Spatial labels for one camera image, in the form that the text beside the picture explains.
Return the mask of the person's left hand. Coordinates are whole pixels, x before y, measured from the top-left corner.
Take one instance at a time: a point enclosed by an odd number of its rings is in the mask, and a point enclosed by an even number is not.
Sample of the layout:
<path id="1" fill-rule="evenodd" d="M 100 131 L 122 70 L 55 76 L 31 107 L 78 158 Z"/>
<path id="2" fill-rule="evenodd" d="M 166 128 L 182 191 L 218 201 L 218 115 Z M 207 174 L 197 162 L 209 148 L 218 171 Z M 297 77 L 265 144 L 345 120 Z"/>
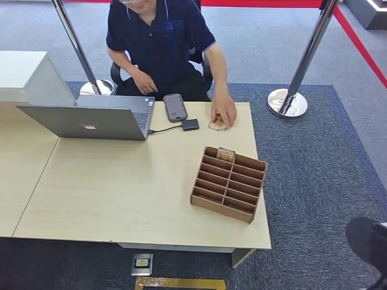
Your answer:
<path id="1" fill-rule="evenodd" d="M 212 123 L 215 122 L 217 114 L 220 115 L 226 127 L 232 127 L 237 119 L 237 109 L 231 98 L 227 87 L 215 87 L 212 100 Z"/>

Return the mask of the person's right hand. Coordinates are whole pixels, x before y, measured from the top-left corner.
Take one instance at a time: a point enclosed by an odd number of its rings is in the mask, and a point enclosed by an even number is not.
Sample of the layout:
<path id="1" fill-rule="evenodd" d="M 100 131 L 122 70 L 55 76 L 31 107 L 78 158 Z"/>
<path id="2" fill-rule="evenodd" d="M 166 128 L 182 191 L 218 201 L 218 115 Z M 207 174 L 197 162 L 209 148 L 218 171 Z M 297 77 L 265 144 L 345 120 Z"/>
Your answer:
<path id="1" fill-rule="evenodd" d="M 134 72 L 132 72 L 131 76 L 141 94 L 147 95 L 153 92 L 158 92 L 158 89 L 153 80 L 145 72 L 136 69 Z"/>

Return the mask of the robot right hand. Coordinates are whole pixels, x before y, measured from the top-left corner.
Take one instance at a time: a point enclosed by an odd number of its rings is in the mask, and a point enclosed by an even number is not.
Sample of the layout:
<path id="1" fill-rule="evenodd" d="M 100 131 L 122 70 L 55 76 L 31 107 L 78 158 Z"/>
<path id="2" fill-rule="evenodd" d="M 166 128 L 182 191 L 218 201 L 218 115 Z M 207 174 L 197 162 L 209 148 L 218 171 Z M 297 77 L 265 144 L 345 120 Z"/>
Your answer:
<path id="1" fill-rule="evenodd" d="M 386 277 L 386 226 L 373 224 L 370 260 L 373 266 Z"/>

